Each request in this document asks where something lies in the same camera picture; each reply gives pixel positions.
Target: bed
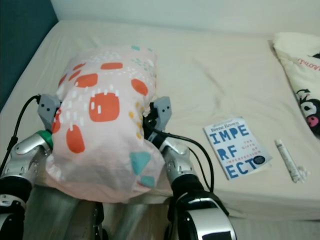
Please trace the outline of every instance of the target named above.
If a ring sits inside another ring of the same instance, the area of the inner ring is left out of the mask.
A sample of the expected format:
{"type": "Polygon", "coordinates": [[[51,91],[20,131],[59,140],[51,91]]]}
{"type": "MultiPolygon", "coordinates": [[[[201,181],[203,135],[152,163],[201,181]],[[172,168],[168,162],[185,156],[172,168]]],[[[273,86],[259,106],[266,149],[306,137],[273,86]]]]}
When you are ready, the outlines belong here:
{"type": "MultiPolygon", "coordinates": [[[[272,38],[272,35],[62,20],[45,37],[1,111],[0,159],[25,101],[38,93],[54,94],[72,56],[103,45],[146,46],[158,55],[156,95],[171,99],[173,114],[166,131],[192,138],[208,151],[214,167],[215,193],[232,216],[320,219],[320,141],[299,109],[272,49],[272,38]],[[265,170],[229,181],[203,127],[233,117],[244,117],[273,159],[265,170]],[[297,165],[311,172],[305,183],[292,182],[275,139],[284,142],[297,165]]],[[[25,112],[18,131],[20,140],[43,129],[36,110],[34,103],[25,112]]],[[[209,178],[206,159],[196,147],[193,149],[209,178]]],[[[204,183],[197,161],[192,161],[204,183]]],[[[132,199],[132,203],[163,203],[170,195],[160,187],[132,199]]]]}

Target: book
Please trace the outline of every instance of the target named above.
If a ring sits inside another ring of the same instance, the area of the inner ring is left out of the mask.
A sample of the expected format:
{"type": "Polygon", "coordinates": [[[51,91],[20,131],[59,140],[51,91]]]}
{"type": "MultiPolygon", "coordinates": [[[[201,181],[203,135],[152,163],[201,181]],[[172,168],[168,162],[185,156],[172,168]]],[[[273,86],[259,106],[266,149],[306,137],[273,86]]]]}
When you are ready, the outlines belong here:
{"type": "Polygon", "coordinates": [[[272,159],[242,117],[203,129],[229,180],[257,171],[272,159]]]}

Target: wrinkled sheet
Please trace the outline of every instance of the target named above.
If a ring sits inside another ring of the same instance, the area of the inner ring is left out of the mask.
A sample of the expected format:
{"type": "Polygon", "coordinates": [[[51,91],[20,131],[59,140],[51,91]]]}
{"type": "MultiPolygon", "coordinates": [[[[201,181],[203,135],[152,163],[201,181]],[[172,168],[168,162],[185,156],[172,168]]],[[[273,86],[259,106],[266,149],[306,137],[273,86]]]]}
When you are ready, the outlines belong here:
{"type": "MultiPolygon", "coordinates": [[[[166,130],[200,142],[210,154],[215,193],[232,216],[254,219],[320,219],[320,142],[301,114],[271,48],[273,36],[189,31],[93,21],[61,21],[46,36],[15,86],[0,116],[1,159],[24,104],[37,93],[54,94],[69,59],[104,45],[141,45],[158,54],[157,96],[170,96],[173,115],[166,130]],[[273,157],[271,167],[228,181],[203,127],[244,117],[273,157]],[[297,165],[311,172],[293,183],[274,144],[281,139],[297,165]]],[[[43,125],[29,106],[18,131],[22,140],[43,125]]],[[[209,180],[209,168],[198,154],[209,180]]],[[[194,167],[202,183],[195,158],[194,167]]],[[[163,203],[171,193],[158,186],[132,203],[163,203]]]]}

